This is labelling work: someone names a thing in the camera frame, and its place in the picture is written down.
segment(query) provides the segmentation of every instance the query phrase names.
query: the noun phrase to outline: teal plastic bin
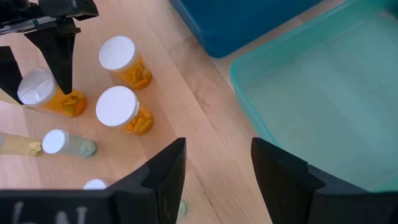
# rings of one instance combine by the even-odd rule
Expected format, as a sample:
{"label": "teal plastic bin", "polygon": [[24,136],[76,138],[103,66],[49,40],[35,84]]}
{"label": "teal plastic bin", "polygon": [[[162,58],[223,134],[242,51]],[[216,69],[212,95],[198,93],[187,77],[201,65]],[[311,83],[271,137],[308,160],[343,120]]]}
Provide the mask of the teal plastic bin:
{"label": "teal plastic bin", "polygon": [[356,0],[235,61],[265,140],[363,189],[398,190],[397,1]]}

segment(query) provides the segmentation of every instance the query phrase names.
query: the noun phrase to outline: wooden table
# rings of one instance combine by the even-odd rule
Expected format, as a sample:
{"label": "wooden table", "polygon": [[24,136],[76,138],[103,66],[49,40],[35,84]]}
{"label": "wooden table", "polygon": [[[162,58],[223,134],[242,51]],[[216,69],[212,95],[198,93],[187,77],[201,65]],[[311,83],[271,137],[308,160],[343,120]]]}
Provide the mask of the wooden table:
{"label": "wooden table", "polygon": [[[315,15],[340,4],[329,0],[309,9],[225,58],[210,58],[168,0],[96,0],[99,17],[78,22],[73,86],[88,97],[78,118],[66,118],[0,102],[0,131],[42,139],[64,129],[97,141],[95,157],[0,156],[0,187],[79,189],[97,177],[120,179],[174,141],[187,139],[187,173],[182,223],[271,223],[255,180],[250,156],[256,136],[237,104],[229,81],[232,61]],[[124,85],[101,68],[98,52],[115,35],[130,37],[154,74],[136,91],[154,114],[144,136],[107,128],[95,115],[96,100],[107,88]],[[0,37],[10,45],[22,74],[47,67],[39,50],[22,34]]]}

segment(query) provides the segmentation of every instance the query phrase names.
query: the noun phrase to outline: vial cap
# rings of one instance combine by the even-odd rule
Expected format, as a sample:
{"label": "vial cap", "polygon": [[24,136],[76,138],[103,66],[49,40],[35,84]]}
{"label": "vial cap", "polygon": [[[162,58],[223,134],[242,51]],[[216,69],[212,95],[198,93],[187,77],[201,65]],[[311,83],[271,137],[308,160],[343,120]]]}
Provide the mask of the vial cap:
{"label": "vial cap", "polygon": [[136,46],[131,39],[125,36],[107,40],[98,55],[102,67],[113,72],[130,67],[136,57]]}
{"label": "vial cap", "polygon": [[39,106],[50,101],[56,91],[57,82],[51,71],[35,69],[23,77],[17,94],[23,104]]}
{"label": "vial cap", "polygon": [[108,187],[108,183],[105,180],[93,179],[83,187],[84,190],[104,190]]}
{"label": "vial cap", "polygon": [[2,148],[3,145],[4,145],[4,134],[0,133],[0,149]]}
{"label": "vial cap", "polygon": [[124,86],[107,89],[98,99],[96,114],[99,121],[109,127],[124,126],[138,114],[136,95]]}
{"label": "vial cap", "polygon": [[48,132],[42,142],[43,150],[48,154],[59,153],[69,144],[69,134],[64,130],[55,129]]}

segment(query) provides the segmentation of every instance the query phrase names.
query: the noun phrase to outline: pill bottle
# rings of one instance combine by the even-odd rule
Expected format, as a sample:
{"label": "pill bottle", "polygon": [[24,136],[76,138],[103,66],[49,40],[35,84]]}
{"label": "pill bottle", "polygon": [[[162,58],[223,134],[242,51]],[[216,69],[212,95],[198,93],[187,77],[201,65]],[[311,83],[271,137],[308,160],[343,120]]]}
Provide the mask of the pill bottle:
{"label": "pill bottle", "polygon": [[26,106],[42,107],[69,117],[81,115],[87,106],[86,97],[76,90],[63,94],[50,70],[35,69],[24,76],[18,97]]}
{"label": "pill bottle", "polygon": [[149,85],[152,72],[131,39],[117,36],[109,39],[99,50],[99,62],[109,73],[115,74],[133,90]]}
{"label": "pill bottle", "polygon": [[87,182],[83,187],[83,190],[104,190],[113,183],[115,183],[113,180],[97,178]]}
{"label": "pill bottle", "polygon": [[0,133],[0,154],[39,156],[41,142],[15,134]]}
{"label": "pill bottle", "polygon": [[85,158],[94,156],[97,151],[96,142],[59,129],[45,135],[42,147],[48,154],[66,154]]}
{"label": "pill bottle", "polygon": [[96,114],[106,126],[122,127],[125,132],[136,135],[147,133],[154,123],[152,113],[124,86],[107,89],[98,99]]}

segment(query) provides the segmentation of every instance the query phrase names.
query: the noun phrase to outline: blue plastic bin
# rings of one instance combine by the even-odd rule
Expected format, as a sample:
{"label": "blue plastic bin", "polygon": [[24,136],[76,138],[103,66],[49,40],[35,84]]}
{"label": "blue plastic bin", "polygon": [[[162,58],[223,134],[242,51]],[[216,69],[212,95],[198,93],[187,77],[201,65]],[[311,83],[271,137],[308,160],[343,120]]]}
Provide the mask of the blue plastic bin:
{"label": "blue plastic bin", "polygon": [[398,190],[398,1],[352,0],[237,59],[259,135],[373,192]]}
{"label": "blue plastic bin", "polygon": [[208,55],[224,57],[321,0],[170,0]]}

